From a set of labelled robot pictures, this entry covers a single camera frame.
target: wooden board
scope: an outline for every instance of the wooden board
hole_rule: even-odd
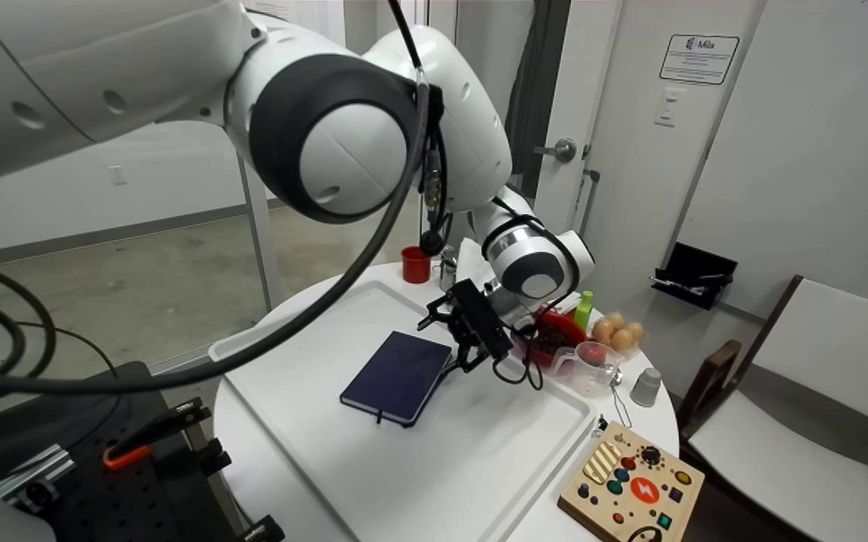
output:
[[[557,509],[601,538],[677,542],[706,477],[624,423],[610,423],[562,486]]]

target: door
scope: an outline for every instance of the door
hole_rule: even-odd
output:
[[[511,142],[511,186],[550,228],[576,228],[591,200],[584,152],[624,0],[429,0],[425,20],[484,81]]]

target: sign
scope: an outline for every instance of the sign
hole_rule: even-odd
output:
[[[737,43],[737,37],[672,32],[661,78],[723,83]]]

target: white chair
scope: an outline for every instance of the white chair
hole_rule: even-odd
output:
[[[868,465],[791,429],[782,413],[765,413],[747,392],[754,372],[772,377],[779,388],[807,392],[817,402],[835,400],[850,410],[848,418],[868,418],[868,298],[796,276],[718,406],[686,432],[686,450],[706,471],[785,523],[824,542],[868,542]]]

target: table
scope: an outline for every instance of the table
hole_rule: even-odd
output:
[[[365,272],[361,281],[383,281],[406,290],[413,298],[441,298],[441,290],[431,282],[406,286],[397,274],[397,266],[374,266]],[[333,281],[323,281],[292,298],[285,298],[275,313],[269,313],[263,322],[272,326],[301,308],[309,308],[320,291],[330,290]],[[661,392],[655,406],[635,406],[630,400],[634,379],[650,367],[644,352],[634,352],[624,360],[624,381],[619,388],[619,398],[627,402],[627,413],[634,418],[634,426],[664,444],[665,452],[677,454],[677,420],[672,410],[672,398]],[[610,420],[619,418],[611,398],[593,398],[591,406],[606,415]],[[272,514],[282,523],[288,538],[297,542],[340,542],[356,538],[344,518],[326,506],[326,498],[315,489],[310,479],[305,479],[301,467],[288,452],[269,432],[269,423],[249,410],[249,402],[237,395],[237,388],[223,379],[216,392],[213,406],[213,432],[223,440],[227,452],[231,454],[231,467],[223,471],[231,495],[240,500],[243,513],[249,518]],[[516,529],[507,538],[591,538],[588,529],[582,529],[573,518],[566,518],[557,504],[557,482],[573,467],[573,459],[588,450],[591,436],[584,436],[580,444],[571,450],[566,461],[562,461],[562,471],[546,482],[536,504],[522,514]]]

